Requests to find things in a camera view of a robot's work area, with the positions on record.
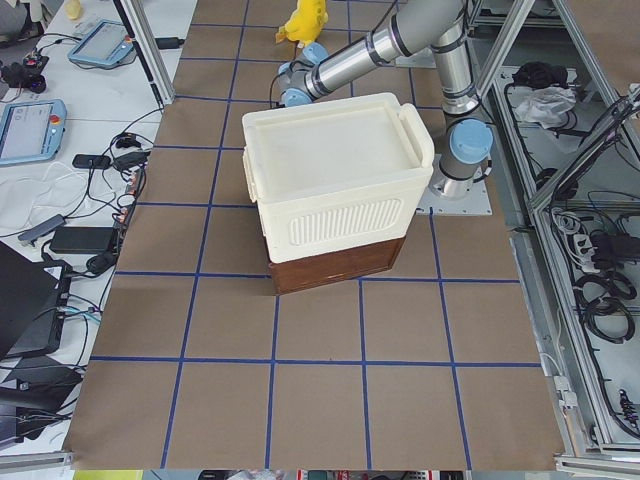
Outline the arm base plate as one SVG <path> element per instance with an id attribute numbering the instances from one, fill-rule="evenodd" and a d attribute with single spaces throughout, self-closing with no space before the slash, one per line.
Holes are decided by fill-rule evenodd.
<path id="1" fill-rule="evenodd" d="M 439 168 L 441 155 L 433 160 L 433 176 L 416 207 L 419 215 L 440 216 L 491 216 L 493 210 L 486 182 L 477 181 L 482 169 L 468 181 L 458 182 L 442 176 Z"/>
<path id="2" fill-rule="evenodd" d="M 394 60 L 394 64 L 398 68 L 436 69 L 434 54 L 429 47 L 410 57 L 398 57 Z"/>

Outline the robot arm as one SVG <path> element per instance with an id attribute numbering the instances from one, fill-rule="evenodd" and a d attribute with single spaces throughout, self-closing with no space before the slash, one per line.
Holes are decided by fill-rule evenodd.
<path id="1" fill-rule="evenodd" d="M 484 181 L 493 134 L 478 116 L 481 106 L 472 73 L 467 1 L 409 1 L 366 35 L 329 54 L 313 43 L 279 67 L 281 103 L 307 105 L 374 71 L 429 50 L 441 85 L 446 148 L 429 183 L 434 195 L 461 200 Z"/>

